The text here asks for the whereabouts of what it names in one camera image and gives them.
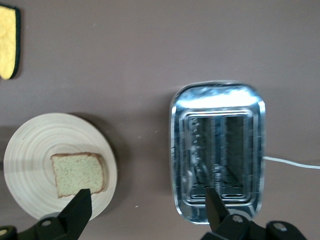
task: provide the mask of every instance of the white round plate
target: white round plate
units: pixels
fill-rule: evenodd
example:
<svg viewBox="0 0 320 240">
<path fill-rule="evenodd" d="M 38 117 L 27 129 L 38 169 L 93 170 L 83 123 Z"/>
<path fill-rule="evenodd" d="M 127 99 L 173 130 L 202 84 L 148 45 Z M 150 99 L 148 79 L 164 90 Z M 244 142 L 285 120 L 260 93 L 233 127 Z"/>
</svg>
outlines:
<svg viewBox="0 0 320 240">
<path fill-rule="evenodd" d="M 117 166 L 104 136 L 87 121 L 66 113 L 48 113 L 24 123 L 13 134 L 4 154 L 4 177 L 15 201 L 36 219 L 61 212 L 74 197 L 58 198 L 50 157 L 59 153 L 100 154 L 108 181 L 91 195 L 92 216 L 110 203 L 117 184 Z"/>
</svg>

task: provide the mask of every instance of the bolt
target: bolt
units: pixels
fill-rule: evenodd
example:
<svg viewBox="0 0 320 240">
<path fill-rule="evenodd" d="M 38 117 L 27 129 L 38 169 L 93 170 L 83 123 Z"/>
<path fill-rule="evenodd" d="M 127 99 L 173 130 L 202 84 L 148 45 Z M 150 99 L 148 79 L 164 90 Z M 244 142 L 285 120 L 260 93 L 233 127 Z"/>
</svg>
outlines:
<svg viewBox="0 0 320 240">
<path fill-rule="evenodd" d="M 8 229 L 1 229 L 0 230 L 0 236 L 5 235 L 8 232 Z"/>
<path fill-rule="evenodd" d="M 42 227 L 49 226 L 51 224 L 51 220 L 45 220 L 43 223 L 41 223 Z"/>
<path fill-rule="evenodd" d="M 285 225 L 283 225 L 283 224 L 282 224 L 282 223 L 280 223 L 280 222 L 276 222 L 276 223 L 274 223 L 274 224 L 273 224 L 273 226 L 274 226 L 276 229 L 280 230 L 281 232 L 285 232 L 285 231 L 287 231 L 286 226 L 285 226 Z"/>
<path fill-rule="evenodd" d="M 233 215 L 232 220 L 237 223 L 242 223 L 244 221 L 239 215 Z"/>
</svg>

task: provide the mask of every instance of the gray tabletop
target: gray tabletop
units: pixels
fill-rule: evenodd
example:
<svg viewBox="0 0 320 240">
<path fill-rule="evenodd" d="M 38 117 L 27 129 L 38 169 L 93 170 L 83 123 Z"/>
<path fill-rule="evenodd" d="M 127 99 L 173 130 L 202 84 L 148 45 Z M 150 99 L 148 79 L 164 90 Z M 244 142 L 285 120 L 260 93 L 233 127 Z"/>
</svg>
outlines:
<svg viewBox="0 0 320 240">
<path fill-rule="evenodd" d="M 200 239 L 207 225 L 177 213 L 171 192 L 169 109 L 183 86 L 237 80 L 266 104 L 266 154 L 320 164 L 320 2 L 27 1 L 17 76 L 0 80 L 0 162 L 13 133 L 45 113 L 93 123 L 116 155 L 110 205 L 80 239 Z M 320 235 L 320 172 L 267 162 L 254 219 Z M 0 226 L 36 220 L 0 171 Z"/>
</svg>

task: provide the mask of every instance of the bread slice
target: bread slice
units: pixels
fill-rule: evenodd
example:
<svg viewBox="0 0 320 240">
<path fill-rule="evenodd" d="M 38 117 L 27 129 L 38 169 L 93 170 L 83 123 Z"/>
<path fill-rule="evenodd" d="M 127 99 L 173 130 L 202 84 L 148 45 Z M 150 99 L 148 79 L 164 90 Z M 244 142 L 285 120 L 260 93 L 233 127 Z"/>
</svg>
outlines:
<svg viewBox="0 0 320 240">
<path fill-rule="evenodd" d="M 103 191 L 106 170 L 97 153 L 58 153 L 51 156 L 58 198 L 76 195 L 81 189 L 91 194 Z"/>
</svg>

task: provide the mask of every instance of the yellow oven mitt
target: yellow oven mitt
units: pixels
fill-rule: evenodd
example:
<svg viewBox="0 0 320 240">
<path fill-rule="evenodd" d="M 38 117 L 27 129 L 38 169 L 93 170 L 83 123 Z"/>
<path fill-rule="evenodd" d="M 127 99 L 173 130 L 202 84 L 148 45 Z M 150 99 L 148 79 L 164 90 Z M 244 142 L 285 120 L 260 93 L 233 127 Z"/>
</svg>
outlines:
<svg viewBox="0 0 320 240">
<path fill-rule="evenodd" d="M 20 58 L 20 11 L 0 4 L 0 76 L 11 79 L 18 71 Z"/>
</svg>

